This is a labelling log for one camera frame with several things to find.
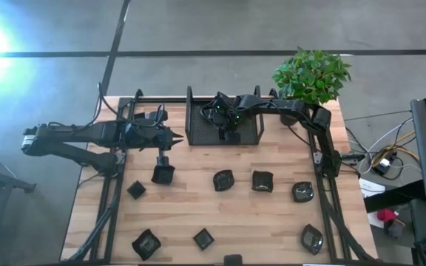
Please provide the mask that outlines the round wavy black plate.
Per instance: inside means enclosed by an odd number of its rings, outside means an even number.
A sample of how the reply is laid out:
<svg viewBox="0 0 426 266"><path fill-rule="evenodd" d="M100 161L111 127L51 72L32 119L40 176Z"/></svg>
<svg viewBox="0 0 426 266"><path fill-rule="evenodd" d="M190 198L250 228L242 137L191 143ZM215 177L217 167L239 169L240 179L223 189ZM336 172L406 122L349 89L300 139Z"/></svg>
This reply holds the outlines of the round wavy black plate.
<svg viewBox="0 0 426 266"><path fill-rule="evenodd" d="M231 169L217 172L213 176L213 184L216 192L229 190L234 185L234 175Z"/></svg>

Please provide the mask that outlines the green potted plant black pot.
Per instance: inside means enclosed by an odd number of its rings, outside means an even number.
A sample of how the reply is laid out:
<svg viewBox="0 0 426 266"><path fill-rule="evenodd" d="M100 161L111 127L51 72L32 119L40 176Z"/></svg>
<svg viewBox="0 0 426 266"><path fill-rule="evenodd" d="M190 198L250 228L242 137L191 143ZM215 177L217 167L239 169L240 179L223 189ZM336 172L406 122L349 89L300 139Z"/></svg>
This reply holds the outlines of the green potted plant black pot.
<svg viewBox="0 0 426 266"><path fill-rule="evenodd" d="M275 69L271 79L278 86L279 99L321 106L336 100L344 83L351 81L350 67L340 55L298 47L295 55Z"/></svg>

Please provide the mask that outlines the black power strip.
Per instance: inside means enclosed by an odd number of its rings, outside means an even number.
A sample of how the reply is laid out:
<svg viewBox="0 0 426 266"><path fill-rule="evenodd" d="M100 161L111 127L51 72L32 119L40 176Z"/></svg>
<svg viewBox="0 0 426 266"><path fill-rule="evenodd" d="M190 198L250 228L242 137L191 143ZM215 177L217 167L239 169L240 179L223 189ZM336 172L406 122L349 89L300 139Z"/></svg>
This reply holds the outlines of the black power strip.
<svg viewBox="0 0 426 266"><path fill-rule="evenodd" d="M365 159L364 154L354 153L354 152L341 154L340 157L341 157L342 163L350 165L350 166L356 166L359 162Z"/></svg>

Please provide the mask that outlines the oval black plate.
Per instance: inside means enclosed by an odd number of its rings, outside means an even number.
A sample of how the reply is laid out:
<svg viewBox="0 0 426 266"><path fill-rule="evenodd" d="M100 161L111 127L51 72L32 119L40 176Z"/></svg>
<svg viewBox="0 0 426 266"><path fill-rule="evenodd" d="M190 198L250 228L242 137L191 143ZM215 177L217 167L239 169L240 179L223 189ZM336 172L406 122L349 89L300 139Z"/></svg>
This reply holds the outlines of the oval black plate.
<svg viewBox="0 0 426 266"><path fill-rule="evenodd" d="M307 224L301 233L300 244L312 255L317 255L323 246L324 238L321 232L311 224Z"/></svg>

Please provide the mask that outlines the large wavy black plate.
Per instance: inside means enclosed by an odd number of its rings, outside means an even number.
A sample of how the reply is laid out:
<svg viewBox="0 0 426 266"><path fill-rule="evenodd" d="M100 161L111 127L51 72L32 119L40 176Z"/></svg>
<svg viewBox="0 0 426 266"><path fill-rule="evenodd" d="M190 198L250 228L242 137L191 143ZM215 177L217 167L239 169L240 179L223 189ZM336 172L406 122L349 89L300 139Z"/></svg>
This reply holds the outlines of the large wavy black plate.
<svg viewBox="0 0 426 266"><path fill-rule="evenodd" d="M154 252L161 247L161 242L150 229L146 229L141 235L132 242L132 249L137 255L146 261Z"/></svg>

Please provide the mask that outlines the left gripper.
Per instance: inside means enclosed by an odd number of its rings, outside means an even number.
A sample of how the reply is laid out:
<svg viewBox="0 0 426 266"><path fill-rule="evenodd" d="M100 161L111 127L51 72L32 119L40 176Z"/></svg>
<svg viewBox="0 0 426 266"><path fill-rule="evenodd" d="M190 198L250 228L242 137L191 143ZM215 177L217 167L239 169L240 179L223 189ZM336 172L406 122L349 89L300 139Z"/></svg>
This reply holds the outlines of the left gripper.
<svg viewBox="0 0 426 266"><path fill-rule="evenodd" d="M151 120L135 120L135 148L140 150L157 148L158 166L168 166L169 158L165 155L165 151L183 141L182 139L173 140L173 138L183 138L183 135L165 126L152 126Z"/></svg>

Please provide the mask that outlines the square wavy black plate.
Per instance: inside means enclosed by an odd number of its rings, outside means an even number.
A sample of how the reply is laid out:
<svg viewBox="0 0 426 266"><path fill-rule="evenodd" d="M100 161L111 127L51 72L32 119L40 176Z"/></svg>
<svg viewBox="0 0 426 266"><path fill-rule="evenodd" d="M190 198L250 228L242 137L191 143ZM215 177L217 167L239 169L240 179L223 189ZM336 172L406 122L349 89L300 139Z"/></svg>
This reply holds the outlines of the square wavy black plate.
<svg viewBox="0 0 426 266"><path fill-rule="evenodd" d="M254 171L252 174L253 191L268 192L273 191L273 174L269 171Z"/></svg>

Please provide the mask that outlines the small red object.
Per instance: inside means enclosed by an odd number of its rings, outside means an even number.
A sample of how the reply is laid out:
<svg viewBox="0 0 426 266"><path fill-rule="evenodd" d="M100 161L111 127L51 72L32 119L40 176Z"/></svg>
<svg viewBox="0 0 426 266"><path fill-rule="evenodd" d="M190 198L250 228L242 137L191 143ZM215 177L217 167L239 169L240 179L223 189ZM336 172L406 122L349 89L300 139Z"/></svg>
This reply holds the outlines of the small red object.
<svg viewBox="0 0 426 266"><path fill-rule="evenodd" d="M377 219L382 222L389 222L397 218L397 215L391 209L382 209L376 212Z"/></svg>

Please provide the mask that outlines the small black object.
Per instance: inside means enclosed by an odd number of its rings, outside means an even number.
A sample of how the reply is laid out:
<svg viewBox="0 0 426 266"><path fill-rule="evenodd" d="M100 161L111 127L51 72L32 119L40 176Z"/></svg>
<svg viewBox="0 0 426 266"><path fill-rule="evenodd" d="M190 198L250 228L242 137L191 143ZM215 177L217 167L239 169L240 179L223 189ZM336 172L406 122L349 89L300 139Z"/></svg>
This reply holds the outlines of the small black object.
<svg viewBox="0 0 426 266"><path fill-rule="evenodd" d="M398 219L392 219L384 223L384 232L391 239L398 239L402 236L405 223Z"/></svg>

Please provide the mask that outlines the black and white power adapter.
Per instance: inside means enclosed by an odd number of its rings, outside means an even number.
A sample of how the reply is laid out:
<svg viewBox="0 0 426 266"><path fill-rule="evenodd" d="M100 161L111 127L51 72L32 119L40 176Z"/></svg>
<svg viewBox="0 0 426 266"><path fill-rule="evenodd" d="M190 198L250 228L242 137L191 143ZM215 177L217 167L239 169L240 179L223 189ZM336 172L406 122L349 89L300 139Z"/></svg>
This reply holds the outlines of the black and white power adapter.
<svg viewBox="0 0 426 266"><path fill-rule="evenodd" d="M372 169L374 173L379 175L386 175L391 168L393 158L383 158L381 159Z"/></svg>

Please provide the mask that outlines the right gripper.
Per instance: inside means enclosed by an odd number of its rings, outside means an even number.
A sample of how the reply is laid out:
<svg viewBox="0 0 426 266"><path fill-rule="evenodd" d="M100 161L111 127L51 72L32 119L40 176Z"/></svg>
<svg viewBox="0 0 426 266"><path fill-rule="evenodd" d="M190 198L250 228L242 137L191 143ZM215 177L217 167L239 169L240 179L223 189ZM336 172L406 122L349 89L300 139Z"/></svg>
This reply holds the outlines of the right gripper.
<svg viewBox="0 0 426 266"><path fill-rule="evenodd" d="M207 118L218 128L220 140L227 140L228 132L238 133L239 124L242 120L238 113L231 110L207 110Z"/></svg>

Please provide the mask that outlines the white paper sheet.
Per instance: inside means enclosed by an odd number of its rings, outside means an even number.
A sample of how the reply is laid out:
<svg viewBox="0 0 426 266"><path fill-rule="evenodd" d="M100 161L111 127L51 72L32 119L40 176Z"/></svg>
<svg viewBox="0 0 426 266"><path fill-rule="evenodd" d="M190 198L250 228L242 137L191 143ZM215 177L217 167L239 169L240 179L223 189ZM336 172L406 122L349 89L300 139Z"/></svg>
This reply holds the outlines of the white paper sheet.
<svg viewBox="0 0 426 266"><path fill-rule="evenodd" d="M359 186L361 189L362 197L371 197L376 194L381 194L385 192L385 186L377 183L373 183L371 181L360 178Z"/></svg>

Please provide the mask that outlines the rounded square black plate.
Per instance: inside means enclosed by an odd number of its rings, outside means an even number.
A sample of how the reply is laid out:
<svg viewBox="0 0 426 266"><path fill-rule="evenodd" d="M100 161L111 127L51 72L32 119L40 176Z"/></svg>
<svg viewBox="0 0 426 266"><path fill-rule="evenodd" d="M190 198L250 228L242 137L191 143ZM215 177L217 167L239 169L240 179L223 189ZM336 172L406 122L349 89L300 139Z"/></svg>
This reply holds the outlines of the rounded square black plate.
<svg viewBox="0 0 426 266"><path fill-rule="evenodd" d="M291 189L292 197L295 202L309 202L314 198L314 190L311 182L295 183Z"/></svg>

